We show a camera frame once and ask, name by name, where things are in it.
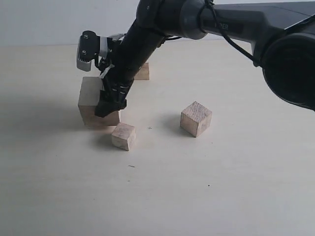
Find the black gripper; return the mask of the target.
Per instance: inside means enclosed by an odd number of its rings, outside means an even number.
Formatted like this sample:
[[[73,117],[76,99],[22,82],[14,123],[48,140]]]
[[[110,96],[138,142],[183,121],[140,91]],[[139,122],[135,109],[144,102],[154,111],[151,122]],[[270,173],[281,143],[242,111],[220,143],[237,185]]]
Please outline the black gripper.
[[[138,67],[100,66],[99,70],[103,90],[100,92],[94,115],[104,118],[127,107],[126,97],[138,72]]]

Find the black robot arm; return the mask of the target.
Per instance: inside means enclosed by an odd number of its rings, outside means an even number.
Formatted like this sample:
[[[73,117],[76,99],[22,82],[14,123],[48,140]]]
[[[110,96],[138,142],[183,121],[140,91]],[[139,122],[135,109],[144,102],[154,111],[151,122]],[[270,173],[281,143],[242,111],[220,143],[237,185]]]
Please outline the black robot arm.
[[[315,108],[315,3],[313,1],[214,4],[211,0],[142,0],[101,74],[103,90],[95,115],[126,107],[134,76],[172,37],[199,40],[222,36],[262,69],[281,100]]]

